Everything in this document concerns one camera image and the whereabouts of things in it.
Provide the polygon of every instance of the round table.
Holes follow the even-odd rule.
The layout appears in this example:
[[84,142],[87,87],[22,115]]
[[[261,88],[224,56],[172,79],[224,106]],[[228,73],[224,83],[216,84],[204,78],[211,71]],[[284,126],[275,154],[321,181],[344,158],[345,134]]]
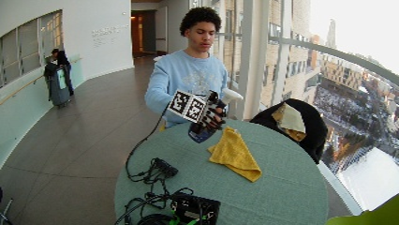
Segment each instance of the round table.
[[[326,223],[329,194],[325,179],[296,142],[261,125],[228,120],[224,128],[229,126],[239,130],[263,170],[261,178],[252,183],[225,165],[209,161],[208,148],[219,143],[223,131],[197,143],[189,137],[189,126],[191,123],[175,126],[149,137],[130,159],[131,174],[147,171],[153,158],[164,159],[179,170],[179,174],[167,179],[169,192],[191,188],[195,196],[221,202],[217,224]],[[151,185],[128,179],[124,168],[115,190],[119,218],[131,199],[144,198],[149,191]],[[139,221],[139,211],[131,214],[134,224]],[[171,206],[160,210],[148,205],[145,215],[153,213],[171,215]]]

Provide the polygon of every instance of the floor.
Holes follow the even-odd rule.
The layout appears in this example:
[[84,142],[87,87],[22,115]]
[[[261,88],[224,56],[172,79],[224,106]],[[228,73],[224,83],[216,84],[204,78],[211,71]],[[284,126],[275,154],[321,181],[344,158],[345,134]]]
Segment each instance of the floor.
[[[114,191],[132,147],[156,126],[144,94],[152,57],[135,68],[91,79],[70,106],[54,107],[31,129],[0,171],[14,224],[114,224]],[[329,217],[349,215],[329,186]]]

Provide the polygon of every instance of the yellow towel on chair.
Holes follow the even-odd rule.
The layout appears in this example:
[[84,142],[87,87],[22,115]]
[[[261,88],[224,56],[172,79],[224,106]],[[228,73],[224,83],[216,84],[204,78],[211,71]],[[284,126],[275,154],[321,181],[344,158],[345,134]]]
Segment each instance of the yellow towel on chair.
[[252,182],[261,177],[263,171],[253,159],[248,145],[232,127],[225,128],[220,143],[212,146],[209,151],[212,153],[211,162],[227,165]]

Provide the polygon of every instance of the white wall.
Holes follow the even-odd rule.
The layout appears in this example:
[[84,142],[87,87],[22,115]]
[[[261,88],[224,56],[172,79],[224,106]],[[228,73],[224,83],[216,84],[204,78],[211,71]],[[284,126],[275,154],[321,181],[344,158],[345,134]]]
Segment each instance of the white wall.
[[[59,9],[63,9],[66,52],[80,55],[86,80],[132,68],[131,0],[2,0],[0,37]],[[107,28],[115,33],[92,35],[92,31]]]

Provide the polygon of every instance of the yellow cloth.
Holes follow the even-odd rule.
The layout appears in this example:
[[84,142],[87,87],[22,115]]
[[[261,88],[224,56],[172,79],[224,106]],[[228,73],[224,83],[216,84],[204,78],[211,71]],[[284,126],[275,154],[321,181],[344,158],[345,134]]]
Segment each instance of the yellow cloth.
[[221,141],[209,148],[209,151],[211,162],[227,165],[252,182],[261,177],[263,171],[252,157],[248,145],[232,127],[225,128]]
[[301,142],[308,136],[301,113],[285,103],[272,116],[278,127],[296,141]]

